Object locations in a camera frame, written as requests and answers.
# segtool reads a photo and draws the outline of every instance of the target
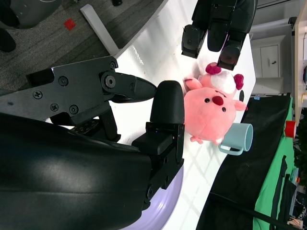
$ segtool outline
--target mug handle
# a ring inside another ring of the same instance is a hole
[[[229,154],[229,155],[234,155],[234,156],[239,156],[242,154],[243,152],[243,148],[240,149],[239,151],[232,151],[232,150],[225,150],[223,148],[221,148],[222,144],[219,144],[219,150],[223,153]]]

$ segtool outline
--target pink stuffed pig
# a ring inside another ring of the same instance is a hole
[[[185,129],[192,135],[191,141],[202,140],[218,145],[224,139],[236,117],[236,111],[244,111],[246,105],[233,97],[243,87],[243,76],[237,80],[227,71],[221,71],[215,63],[206,68],[208,74],[201,80],[187,79],[185,103]]]

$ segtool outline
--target white table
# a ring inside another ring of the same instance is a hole
[[[192,74],[198,77],[203,74],[207,64],[217,61],[219,57],[219,53],[207,49],[207,41],[204,42],[198,59],[181,55],[183,27],[191,23],[196,2],[165,1],[150,23],[147,23],[141,33],[119,54],[119,68],[116,71],[144,78],[156,86],[164,80],[176,80],[182,87],[183,79],[187,76]],[[245,77],[243,90],[244,102],[247,103],[256,81],[249,36],[246,37],[233,75],[237,73]],[[152,100],[133,104],[112,103],[111,106],[118,133],[122,135],[120,143],[131,144],[145,132],[145,123],[150,119]],[[235,122],[240,122],[242,116],[243,112],[237,112]],[[226,157],[226,154],[221,153],[211,142],[205,141],[203,145],[199,145],[197,142],[190,142],[189,138],[190,135],[186,133],[182,191],[163,230],[196,228],[216,174]]]

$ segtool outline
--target red object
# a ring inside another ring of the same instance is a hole
[[[71,18],[69,18],[66,22],[64,22],[64,25],[70,31],[76,26],[76,23]]]
[[[234,78],[235,78],[235,83],[236,83],[236,89],[237,90],[242,89],[244,85],[243,83],[244,76],[242,74],[236,74]]]
[[[207,67],[206,67],[206,72],[211,74],[211,75],[215,75],[218,74],[222,71],[221,67],[217,66],[216,62],[210,63]]]
[[[223,105],[224,104],[224,101],[223,101],[222,97],[220,97],[220,96],[213,97],[212,101],[213,101],[214,104],[217,104],[217,105]]]
[[[295,138],[296,134],[296,122],[295,121],[286,121],[286,128],[284,129],[286,137]]]

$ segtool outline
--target gray carpet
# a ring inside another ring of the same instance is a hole
[[[63,0],[46,20],[29,30],[9,30],[17,47],[0,51],[0,89],[26,88],[26,75],[52,66],[108,56],[88,22],[79,11],[91,4],[119,48],[123,48],[144,26],[163,0]],[[76,27],[68,31],[64,22],[72,18]]]

